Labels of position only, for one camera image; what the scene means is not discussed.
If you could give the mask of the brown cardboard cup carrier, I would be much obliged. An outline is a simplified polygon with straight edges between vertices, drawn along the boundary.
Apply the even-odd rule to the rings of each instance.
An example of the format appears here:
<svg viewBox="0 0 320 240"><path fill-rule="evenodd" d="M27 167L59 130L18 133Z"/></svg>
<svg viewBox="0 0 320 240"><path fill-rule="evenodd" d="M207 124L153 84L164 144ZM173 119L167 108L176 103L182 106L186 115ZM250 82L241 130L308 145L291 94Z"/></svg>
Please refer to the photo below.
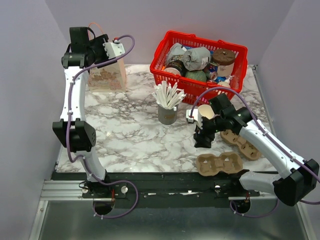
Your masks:
<svg viewBox="0 0 320 240"><path fill-rule="evenodd" d="M255 146L230 129L221 131L220 136L226 143L237 146L239 152L244 155L248 161L256 161L262 156L261 152Z"/></svg>

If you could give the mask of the cream printed paper bag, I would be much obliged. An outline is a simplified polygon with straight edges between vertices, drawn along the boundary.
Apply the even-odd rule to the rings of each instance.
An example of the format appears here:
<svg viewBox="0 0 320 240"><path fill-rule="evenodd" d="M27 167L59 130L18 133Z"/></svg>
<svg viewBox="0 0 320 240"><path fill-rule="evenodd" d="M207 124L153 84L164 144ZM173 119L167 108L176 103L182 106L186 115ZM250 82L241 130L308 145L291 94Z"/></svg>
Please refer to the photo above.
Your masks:
<svg viewBox="0 0 320 240"><path fill-rule="evenodd" d="M127 74L124 60L101 68L92 68L88 78L88 88L96 93L125 92L127 88Z"/></svg>

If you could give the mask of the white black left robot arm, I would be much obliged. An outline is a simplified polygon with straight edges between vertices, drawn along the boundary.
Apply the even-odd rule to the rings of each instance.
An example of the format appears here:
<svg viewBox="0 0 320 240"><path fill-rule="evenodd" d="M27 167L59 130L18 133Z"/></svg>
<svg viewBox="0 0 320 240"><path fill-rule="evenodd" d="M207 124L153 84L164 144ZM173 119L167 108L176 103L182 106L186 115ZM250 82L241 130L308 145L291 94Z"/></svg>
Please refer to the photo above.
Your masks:
<svg viewBox="0 0 320 240"><path fill-rule="evenodd" d="M108 35L89 39L92 29L87 26L70 27L70 44L61 58L65 75L64 105L59 121L52 130L66 148L71 163L81 161L86 181L83 189L92 196L114 197L115 191L107 171L102 166L95 149L96 130L86 122L85 92L91 68L101 68L117 61L109 58L106 47Z"/></svg>

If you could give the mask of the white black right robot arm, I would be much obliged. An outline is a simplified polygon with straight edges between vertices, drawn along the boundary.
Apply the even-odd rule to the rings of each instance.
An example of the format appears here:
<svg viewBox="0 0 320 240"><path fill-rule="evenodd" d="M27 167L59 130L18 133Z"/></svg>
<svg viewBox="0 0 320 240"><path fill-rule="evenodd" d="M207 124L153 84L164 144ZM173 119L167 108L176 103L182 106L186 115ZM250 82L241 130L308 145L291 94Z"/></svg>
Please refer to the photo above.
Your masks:
<svg viewBox="0 0 320 240"><path fill-rule="evenodd" d="M186 111L189 123L196 123L193 138L196 148L210 148L215 134L226 130L252 144L276 169L276 174L247 171L230 183L230 191L241 196L247 190L274 194L287 206L294 206L316 188L319 164L305 160L277 139L245 105L236 109L222 93L209 101L212 118L200 113L199 107Z"/></svg>

